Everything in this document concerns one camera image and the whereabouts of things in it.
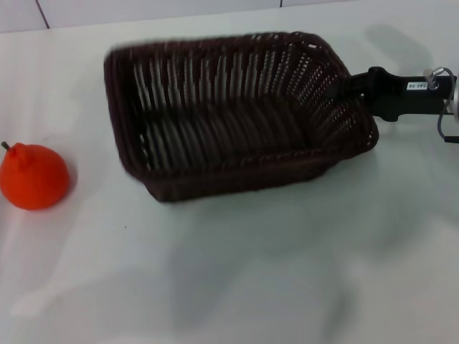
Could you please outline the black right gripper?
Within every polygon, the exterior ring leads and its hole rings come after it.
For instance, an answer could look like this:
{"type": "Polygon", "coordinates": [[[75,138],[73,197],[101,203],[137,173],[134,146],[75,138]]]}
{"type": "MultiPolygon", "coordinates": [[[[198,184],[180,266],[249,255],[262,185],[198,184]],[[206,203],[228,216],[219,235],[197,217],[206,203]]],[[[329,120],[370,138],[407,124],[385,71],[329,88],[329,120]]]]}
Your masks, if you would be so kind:
{"type": "Polygon", "coordinates": [[[421,77],[400,77],[381,67],[352,75],[347,82],[330,85],[326,97],[359,97],[362,93],[369,112],[385,121],[397,121],[407,114],[439,114],[447,100],[457,94],[457,77],[434,77],[435,86],[429,87],[421,77]]]}

